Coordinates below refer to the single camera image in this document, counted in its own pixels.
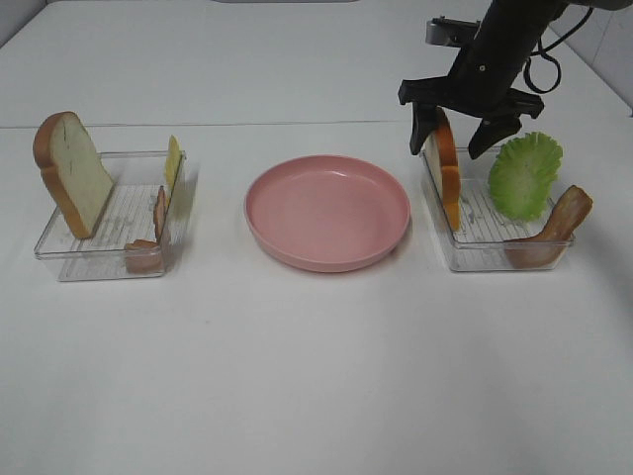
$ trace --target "clear plastic container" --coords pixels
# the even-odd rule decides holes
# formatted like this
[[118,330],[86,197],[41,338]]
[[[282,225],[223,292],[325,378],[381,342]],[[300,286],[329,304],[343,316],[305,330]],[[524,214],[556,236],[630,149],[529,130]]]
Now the clear plastic container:
[[167,151],[100,153],[115,181],[95,235],[77,239],[58,208],[52,213],[35,256],[61,282],[163,275],[174,263],[187,231],[195,183],[185,180],[185,152],[165,224],[156,246],[126,250],[136,239],[156,241],[153,208],[164,178]]
[[540,233],[554,203],[548,199],[541,218],[529,223],[509,220],[498,213],[488,189],[488,174],[498,151],[498,147],[493,147],[472,160],[467,149],[457,149],[461,178],[461,223],[457,232],[450,228],[424,151],[420,154],[426,164],[422,188],[446,263],[455,272],[553,269],[573,245],[574,235],[569,240],[510,241]]

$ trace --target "toast slice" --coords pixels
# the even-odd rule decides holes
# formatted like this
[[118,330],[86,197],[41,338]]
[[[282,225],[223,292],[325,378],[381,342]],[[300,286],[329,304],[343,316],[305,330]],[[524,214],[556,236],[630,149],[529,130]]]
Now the toast slice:
[[90,238],[114,181],[73,112],[48,117],[36,132],[33,155],[50,196],[76,238]]
[[440,107],[436,109],[436,114],[437,129],[429,134],[424,150],[451,229],[457,231],[460,227],[459,193],[461,191],[457,149],[446,114]]

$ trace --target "robotic arm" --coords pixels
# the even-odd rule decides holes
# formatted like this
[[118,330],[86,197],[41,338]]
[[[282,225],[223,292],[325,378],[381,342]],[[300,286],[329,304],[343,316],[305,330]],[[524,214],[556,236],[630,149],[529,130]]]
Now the robotic arm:
[[540,96],[511,88],[549,23],[568,4],[619,10],[633,0],[493,0],[480,23],[443,17],[427,27],[426,41],[459,48],[448,75],[404,80],[398,96],[413,106],[412,154],[419,154],[436,127],[435,107],[482,119],[468,150],[477,158],[498,141],[516,134],[519,116],[536,119],[544,108]]

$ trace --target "pink plate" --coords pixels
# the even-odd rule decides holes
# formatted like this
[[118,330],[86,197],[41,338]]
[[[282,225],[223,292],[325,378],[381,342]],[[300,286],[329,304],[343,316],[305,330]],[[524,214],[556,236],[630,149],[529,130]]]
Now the pink plate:
[[287,264],[344,272],[387,255],[407,230],[401,184],[357,158],[311,155],[281,163],[255,180],[244,209],[261,247]]

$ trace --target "cable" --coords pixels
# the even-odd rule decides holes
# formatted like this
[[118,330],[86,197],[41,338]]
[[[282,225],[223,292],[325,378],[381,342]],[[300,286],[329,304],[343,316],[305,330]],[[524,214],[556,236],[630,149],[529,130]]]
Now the cable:
[[[560,43],[562,43],[564,40],[566,40],[571,35],[573,35],[575,32],[577,32],[587,22],[587,20],[589,19],[589,17],[591,16],[592,13],[593,13],[593,7],[589,7],[587,12],[585,13],[585,15],[581,18],[581,20],[573,28],[571,28],[568,32],[566,32],[564,35],[562,35],[560,38],[558,38],[556,41],[554,41],[551,45],[549,45],[547,47],[544,47],[543,51],[544,52],[548,52],[548,51],[554,49]],[[537,55],[540,55],[540,51],[539,50],[533,52],[530,56],[537,56]]]
[[[527,57],[527,59],[525,60],[525,67],[523,68],[523,80],[525,81],[525,84],[527,85],[527,87],[529,87],[532,91],[536,92],[537,94],[547,94],[548,92],[552,92],[554,89],[556,89],[559,86],[559,84],[561,83],[562,75],[563,75],[561,63],[558,62],[558,60],[554,56],[548,54],[548,51],[554,49],[564,40],[566,40],[575,32],[577,32],[587,22],[587,20],[591,16],[591,13],[593,13],[593,7],[588,8],[585,15],[573,28],[571,28],[568,32],[566,32],[564,35],[562,35],[560,38],[558,38],[556,41],[554,41],[547,47],[543,47],[542,39],[538,40],[536,51],[532,52],[530,56]],[[557,72],[556,80],[554,81],[554,85],[550,87],[549,89],[541,89],[537,87],[536,85],[534,85],[534,82],[532,82],[532,78],[530,76],[530,67],[532,65],[531,56],[541,56],[543,59],[550,61],[556,66],[556,72]]]

